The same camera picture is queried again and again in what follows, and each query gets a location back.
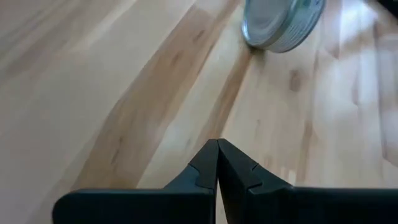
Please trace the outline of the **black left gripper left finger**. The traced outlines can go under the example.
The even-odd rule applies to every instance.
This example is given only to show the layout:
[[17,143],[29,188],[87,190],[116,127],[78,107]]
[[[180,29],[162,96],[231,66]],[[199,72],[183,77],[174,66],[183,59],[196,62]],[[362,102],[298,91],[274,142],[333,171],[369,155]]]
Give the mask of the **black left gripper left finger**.
[[83,189],[53,206],[53,224],[215,224],[219,146],[210,139],[161,189]]

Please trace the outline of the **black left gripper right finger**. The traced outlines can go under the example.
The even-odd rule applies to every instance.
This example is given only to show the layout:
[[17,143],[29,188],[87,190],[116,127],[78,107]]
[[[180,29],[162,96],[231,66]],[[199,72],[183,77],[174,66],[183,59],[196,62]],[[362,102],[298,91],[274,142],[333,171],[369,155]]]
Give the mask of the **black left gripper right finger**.
[[297,187],[218,140],[228,224],[398,224],[398,189]]

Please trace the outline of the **silver-lid can green label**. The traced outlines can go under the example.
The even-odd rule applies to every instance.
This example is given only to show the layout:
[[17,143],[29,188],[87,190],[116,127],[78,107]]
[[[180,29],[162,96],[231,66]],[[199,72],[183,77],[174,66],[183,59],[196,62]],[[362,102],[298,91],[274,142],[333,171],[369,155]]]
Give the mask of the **silver-lid can green label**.
[[273,53],[291,51],[310,35],[325,6],[326,0],[246,0],[244,40]]

